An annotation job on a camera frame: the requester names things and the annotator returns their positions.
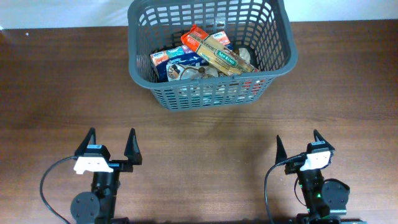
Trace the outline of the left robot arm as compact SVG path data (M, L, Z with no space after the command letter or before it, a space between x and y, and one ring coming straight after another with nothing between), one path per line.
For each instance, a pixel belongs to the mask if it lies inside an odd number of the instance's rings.
M95 128L90 128L84 140L76 149L73 170L82 175L93 173L91 190L78 194L71 202L70 213L77 223L127 224L128 217L114 216L119 176L132 172L134 166L142 164L142 155L137 145L136 131L131 129L124 150L125 160L112 160L107 147L96 142Z

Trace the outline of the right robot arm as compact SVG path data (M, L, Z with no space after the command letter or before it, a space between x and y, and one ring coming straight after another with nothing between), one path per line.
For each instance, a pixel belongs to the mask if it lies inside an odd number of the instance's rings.
M307 213L299 213L291 221L298 224L360 224L360 219L343 219L347 214L350 187L338 179L326 179L322 170L331 164L335 148L317 131L305 152L288 157L280 137L276 137L276 166L284 166L285 174L297 175L295 185L303 194Z

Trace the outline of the Kleenex tissue multipack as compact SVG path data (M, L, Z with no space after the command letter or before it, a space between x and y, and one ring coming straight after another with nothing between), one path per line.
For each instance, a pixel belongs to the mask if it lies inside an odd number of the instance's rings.
M171 50L163 50L161 52L153 53L150 55L150 59L152 60L152 64L155 67L155 72L160 82L169 82L166 74L167 65L181 64L191 66L212 66L186 45L181 45ZM219 77L225 76L225 74L219 70L218 74Z

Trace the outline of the red San Remo spaghetti pack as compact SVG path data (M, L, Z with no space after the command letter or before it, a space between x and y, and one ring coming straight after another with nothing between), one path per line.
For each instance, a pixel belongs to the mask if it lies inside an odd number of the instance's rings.
M189 32L182 35L180 40L183 45L227 76L259 72L256 67L218 42L196 24Z

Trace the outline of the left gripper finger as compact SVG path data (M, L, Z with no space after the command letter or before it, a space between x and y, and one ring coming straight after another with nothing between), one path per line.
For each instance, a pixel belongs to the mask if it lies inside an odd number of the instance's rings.
M142 155L139 150L139 146L136 138L136 131L134 128L130 130L129 137L127 139L126 148L124 155L132 165L142 164Z
M87 135L75 151L75 156L82 156L86 152L88 145L96 144L95 128L90 128Z

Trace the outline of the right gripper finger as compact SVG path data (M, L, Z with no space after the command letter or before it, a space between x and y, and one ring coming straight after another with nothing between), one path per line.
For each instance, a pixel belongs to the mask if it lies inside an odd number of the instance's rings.
M277 152L275 155L275 164L279 164L287 160L287 153L279 135L276 136Z
M315 138L315 141L312 142L313 146L318 146L318 145L327 145L329 146L330 143L328 141L325 140L325 138L316 130L313 130L313 135Z

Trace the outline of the beige snack bag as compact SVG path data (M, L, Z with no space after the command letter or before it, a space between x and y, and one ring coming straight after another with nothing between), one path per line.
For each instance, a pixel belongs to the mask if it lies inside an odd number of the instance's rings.
M234 49L233 52L238 54L245 62L251 63L251 56L246 48Z
M181 64L171 64L166 66L168 80L194 80L197 78L219 77L218 70L212 66L191 66Z

